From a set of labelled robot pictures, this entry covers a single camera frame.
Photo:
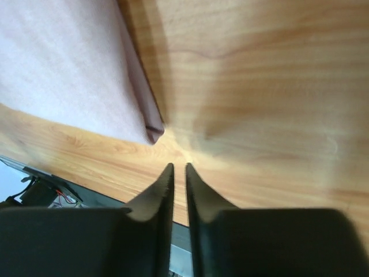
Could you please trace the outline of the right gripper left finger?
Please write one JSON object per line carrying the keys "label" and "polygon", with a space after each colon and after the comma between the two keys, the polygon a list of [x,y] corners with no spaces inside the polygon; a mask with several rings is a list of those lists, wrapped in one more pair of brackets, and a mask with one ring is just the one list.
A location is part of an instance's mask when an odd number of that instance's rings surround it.
{"label": "right gripper left finger", "polygon": [[2,276],[167,276],[174,166],[119,208],[1,207]]}

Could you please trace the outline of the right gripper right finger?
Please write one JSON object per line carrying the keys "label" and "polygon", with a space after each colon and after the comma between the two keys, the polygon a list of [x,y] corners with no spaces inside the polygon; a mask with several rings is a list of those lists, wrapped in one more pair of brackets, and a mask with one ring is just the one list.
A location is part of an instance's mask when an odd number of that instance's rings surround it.
{"label": "right gripper right finger", "polygon": [[353,223],[330,208],[242,209],[186,165],[194,276],[367,276]]}

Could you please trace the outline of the pink printed t shirt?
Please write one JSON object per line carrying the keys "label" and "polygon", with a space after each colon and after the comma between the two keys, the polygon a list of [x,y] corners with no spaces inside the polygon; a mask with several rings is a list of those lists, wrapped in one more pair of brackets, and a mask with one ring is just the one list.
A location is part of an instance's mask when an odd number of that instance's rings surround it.
{"label": "pink printed t shirt", "polygon": [[2,1],[1,104],[135,143],[164,134],[117,1]]}

